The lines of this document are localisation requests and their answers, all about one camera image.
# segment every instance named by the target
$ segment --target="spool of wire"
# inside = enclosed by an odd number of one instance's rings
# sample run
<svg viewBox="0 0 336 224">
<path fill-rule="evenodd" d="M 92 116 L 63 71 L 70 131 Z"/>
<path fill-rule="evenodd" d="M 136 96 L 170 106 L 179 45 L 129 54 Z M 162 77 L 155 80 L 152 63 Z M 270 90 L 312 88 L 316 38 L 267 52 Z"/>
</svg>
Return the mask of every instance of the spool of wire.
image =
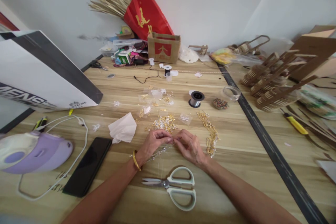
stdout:
<svg viewBox="0 0 336 224">
<path fill-rule="evenodd" d="M 170 66 L 170 65 L 165 65 L 164 67 L 163 67 L 163 69 L 164 69 L 164 76 L 166 77 L 166 73 L 168 73 L 168 72 L 170 72 L 170 70 L 171 70 L 171 68 L 172 68 L 172 66 Z"/>
<path fill-rule="evenodd" d="M 194 91 L 191 93 L 191 99 L 189 100 L 189 105 L 193 108 L 198 108 L 201 105 L 201 101 L 204 100 L 204 94 L 199 91 Z"/>
</svg>

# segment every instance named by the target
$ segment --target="black and white bag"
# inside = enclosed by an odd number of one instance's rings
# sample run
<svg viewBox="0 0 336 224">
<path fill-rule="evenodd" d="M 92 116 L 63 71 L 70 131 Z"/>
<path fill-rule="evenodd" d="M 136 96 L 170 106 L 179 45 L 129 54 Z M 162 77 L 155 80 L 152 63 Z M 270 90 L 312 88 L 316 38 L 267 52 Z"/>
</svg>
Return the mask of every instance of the black and white bag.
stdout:
<svg viewBox="0 0 336 224">
<path fill-rule="evenodd" d="M 39 112 L 97 106 L 103 93 L 41 31 L 0 33 L 0 96 Z"/>
</svg>

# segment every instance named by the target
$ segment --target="green box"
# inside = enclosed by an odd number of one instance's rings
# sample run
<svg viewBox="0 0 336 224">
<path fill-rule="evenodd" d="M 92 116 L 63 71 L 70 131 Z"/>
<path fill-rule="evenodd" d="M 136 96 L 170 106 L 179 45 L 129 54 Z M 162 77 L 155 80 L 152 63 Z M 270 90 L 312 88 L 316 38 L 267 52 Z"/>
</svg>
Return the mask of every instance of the green box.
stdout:
<svg viewBox="0 0 336 224">
<path fill-rule="evenodd" d="M 119 53 L 118 58 L 120 59 L 120 62 L 122 64 L 130 64 L 131 63 L 131 61 L 129 59 L 130 57 L 126 53 Z"/>
</svg>

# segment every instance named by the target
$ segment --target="small white cup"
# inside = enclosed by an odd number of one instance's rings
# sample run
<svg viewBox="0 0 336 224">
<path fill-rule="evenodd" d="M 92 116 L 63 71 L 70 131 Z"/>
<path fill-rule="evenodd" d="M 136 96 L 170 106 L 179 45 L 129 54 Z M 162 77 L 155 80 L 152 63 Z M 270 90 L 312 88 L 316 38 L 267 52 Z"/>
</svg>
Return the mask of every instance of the small white cup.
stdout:
<svg viewBox="0 0 336 224">
<path fill-rule="evenodd" d="M 166 73 L 166 79 L 169 82 L 169 81 L 172 81 L 173 77 L 170 73 Z"/>
</svg>

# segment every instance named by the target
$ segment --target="scissor blade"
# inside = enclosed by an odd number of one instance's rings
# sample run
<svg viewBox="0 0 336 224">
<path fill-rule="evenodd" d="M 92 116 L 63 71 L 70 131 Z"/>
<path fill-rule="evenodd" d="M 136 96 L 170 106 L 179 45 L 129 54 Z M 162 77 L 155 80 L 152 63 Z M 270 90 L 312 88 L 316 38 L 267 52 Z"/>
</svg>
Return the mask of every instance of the scissor blade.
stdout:
<svg viewBox="0 0 336 224">
<path fill-rule="evenodd" d="M 156 179 L 156 178 L 143 178 L 142 180 L 146 181 L 146 182 L 161 182 L 161 179 Z"/>
<path fill-rule="evenodd" d="M 162 182 L 161 181 L 153 181 L 153 182 L 142 182 L 146 186 L 153 186 L 153 187 L 162 187 Z"/>
</svg>

